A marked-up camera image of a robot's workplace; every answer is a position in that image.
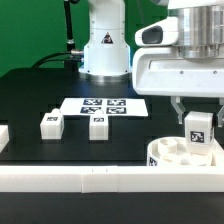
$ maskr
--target black cable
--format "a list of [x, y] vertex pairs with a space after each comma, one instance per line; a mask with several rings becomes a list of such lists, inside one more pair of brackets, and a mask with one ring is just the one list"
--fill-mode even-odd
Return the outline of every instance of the black cable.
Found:
[[63, 62], [66, 62], [66, 61], [81, 62], [81, 59], [50, 59], [50, 60], [45, 60], [45, 61], [41, 62], [40, 64], [36, 65], [33, 68], [36, 69], [36, 68], [39, 68], [41, 65], [43, 65], [45, 63], [48, 63], [48, 62], [58, 62], [58, 61], [63, 61]]
[[65, 9], [65, 22], [67, 31], [67, 50], [70, 51], [72, 49], [75, 49], [75, 42], [73, 40], [72, 17], [69, 1], [64, 0], [64, 9]]
[[57, 57], [57, 56], [61, 56], [61, 55], [67, 55], [67, 54], [71, 54], [71, 52], [69, 51], [64, 51], [64, 52], [58, 52], [58, 53], [54, 53], [54, 54], [50, 54], [46, 57], [43, 57], [41, 58], [39, 61], [37, 61], [31, 68], [36, 68], [37, 66], [41, 65], [44, 61], [46, 61], [47, 59], [50, 59], [50, 58], [54, 58], [54, 57]]

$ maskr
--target white block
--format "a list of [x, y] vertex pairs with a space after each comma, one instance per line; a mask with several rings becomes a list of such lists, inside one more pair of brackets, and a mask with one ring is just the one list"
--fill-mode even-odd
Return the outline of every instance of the white block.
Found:
[[119, 192], [223, 192], [216, 167], [119, 167]]
[[89, 140], [108, 140], [109, 122], [108, 116], [104, 114], [94, 114], [89, 121]]
[[213, 114], [190, 112], [185, 118], [186, 149], [190, 153], [211, 153], [214, 143]]
[[118, 192], [117, 167], [92, 167], [91, 172], [83, 174], [82, 193]]
[[0, 192], [82, 192], [85, 167], [1, 166]]
[[0, 152], [5, 148], [9, 142], [8, 125], [0, 125]]
[[64, 116], [58, 109], [46, 113], [40, 124], [42, 139], [61, 139], [64, 131]]

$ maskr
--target black sticker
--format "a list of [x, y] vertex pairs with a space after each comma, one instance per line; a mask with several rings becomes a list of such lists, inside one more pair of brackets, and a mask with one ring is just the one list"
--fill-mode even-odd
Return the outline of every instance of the black sticker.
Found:
[[157, 162], [152, 157], [149, 158], [149, 166], [157, 166]]
[[88, 105], [88, 106], [98, 106], [102, 105], [103, 100], [98, 100], [98, 99], [85, 99], [83, 102], [83, 105]]
[[205, 143], [205, 133], [199, 131], [191, 131], [191, 142]]
[[107, 100], [108, 106], [126, 106], [126, 100]]
[[95, 114], [97, 110], [101, 110], [101, 107], [82, 107], [81, 114]]
[[127, 114], [125, 107], [107, 107], [107, 114]]
[[58, 117], [48, 117], [47, 121], [57, 121]]
[[112, 40], [109, 32], [107, 32], [107, 34], [103, 38], [101, 44], [113, 44], [113, 40]]
[[104, 118], [94, 118], [94, 122], [104, 122]]

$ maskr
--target white platform edge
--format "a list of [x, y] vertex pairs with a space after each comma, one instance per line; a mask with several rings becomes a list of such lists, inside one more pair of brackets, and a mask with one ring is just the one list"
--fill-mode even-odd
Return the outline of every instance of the white platform edge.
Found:
[[224, 192], [224, 167], [0, 166], [0, 192]]

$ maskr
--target white plastic casing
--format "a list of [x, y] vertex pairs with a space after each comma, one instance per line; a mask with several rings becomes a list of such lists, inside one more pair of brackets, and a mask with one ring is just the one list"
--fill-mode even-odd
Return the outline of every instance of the white plastic casing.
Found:
[[0, 152], [9, 142], [9, 131], [7, 125], [0, 125]]
[[[145, 30], [159, 26], [163, 31], [163, 39], [160, 44], [144, 44], [142, 41], [142, 34]], [[174, 44], [179, 37], [178, 33], [178, 18], [177, 17], [167, 17], [167, 19], [162, 20], [158, 23], [155, 23], [151, 26], [143, 28], [136, 32], [135, 42], [138, 46], [147, 47], [147, 46], [166, 46]]]
[[170, 0], [168, 9], [224, 5], [224, 0]]
[[219, 56], [185, 60], [177, 47], [139, 49], [133, 59], [132, 82], [139, 95], [224, 97], [224, 45]]
[[109, 122], [108, 115], [94, 114], [89, 121], [89, 140], [108, 140]]
[[64, 131], [64, 116], [59, 109], [46, 113], [40, 124], [42, 139], [61, 139]]
[[[88, 0], [90, 39], [84, 48], [81, 73], [95, 76], [120, 76], [130, 72], [130, 47], [125, 35], [124, 0]], [[110, 36], [112, 43], [105, 43]]]
[[162, 5], [162, 6], [167, 6], [169, 4], [169, 0], [160, 0], [158, 3], [157, 1], [156, 2], [152, 1], [152, 2], [155, 3], [156, 5]]
[[185, 118], [185, 137], [188, 152], [211, 153], [214, 148], [213, 114], [191, 111]]

